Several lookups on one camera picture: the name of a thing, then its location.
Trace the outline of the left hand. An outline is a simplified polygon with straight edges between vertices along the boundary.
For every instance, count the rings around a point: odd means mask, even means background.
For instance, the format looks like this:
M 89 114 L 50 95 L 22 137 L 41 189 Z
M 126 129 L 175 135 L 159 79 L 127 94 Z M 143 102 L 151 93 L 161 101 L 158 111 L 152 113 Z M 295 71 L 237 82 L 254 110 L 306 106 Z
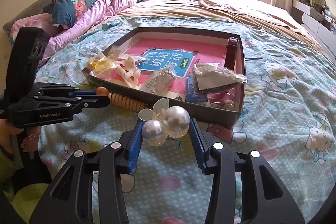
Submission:
M 14 127 L 8 120 L 1 119 L 1 149 L 6 153 L 13 155 L 17 135 L 23 132 L 22 128 Z M 34 152 L 38 149 L 41 127 L 32 127 L 27 129 L 25 138 L 21 141 L 21 147 L 24 152 Z

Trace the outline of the green sleeve forearm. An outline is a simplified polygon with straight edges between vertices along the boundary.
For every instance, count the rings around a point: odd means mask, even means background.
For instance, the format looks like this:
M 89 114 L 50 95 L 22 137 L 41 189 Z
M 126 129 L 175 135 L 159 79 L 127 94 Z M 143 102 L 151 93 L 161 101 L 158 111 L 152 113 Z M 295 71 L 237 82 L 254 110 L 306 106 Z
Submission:
M 40 159 L 34 159 L 28 168 L 21 168 L 14 159 L 14 155 L 1 148 L 1 190 L 21 219 L 28 223 L 52 178 Z

